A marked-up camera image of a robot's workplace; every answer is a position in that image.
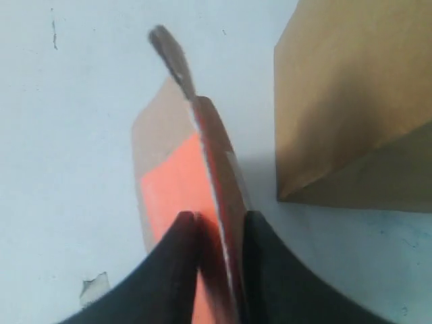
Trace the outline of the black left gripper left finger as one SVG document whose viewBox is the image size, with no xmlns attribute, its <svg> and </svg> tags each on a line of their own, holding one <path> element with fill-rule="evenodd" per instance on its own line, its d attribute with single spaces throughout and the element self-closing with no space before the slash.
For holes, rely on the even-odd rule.
<svg viewBox="0 0 432 324">
<path fill-rule="evenodd" d="M 183 211 L 155 249 L 119 285 L 65 323 L 191 323 L 201 228 Z"/>
</svg>

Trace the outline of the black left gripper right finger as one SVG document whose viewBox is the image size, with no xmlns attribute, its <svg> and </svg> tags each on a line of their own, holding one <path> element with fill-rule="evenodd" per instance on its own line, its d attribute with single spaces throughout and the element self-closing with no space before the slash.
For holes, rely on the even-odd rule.
<svg viewBox="0 0 432 324">
<path fill-rule="evenodd" d="M 385 323 L 325 283 L 259 211 L 244 220 L 243 271 L 251 323 Z"/>
</svg>

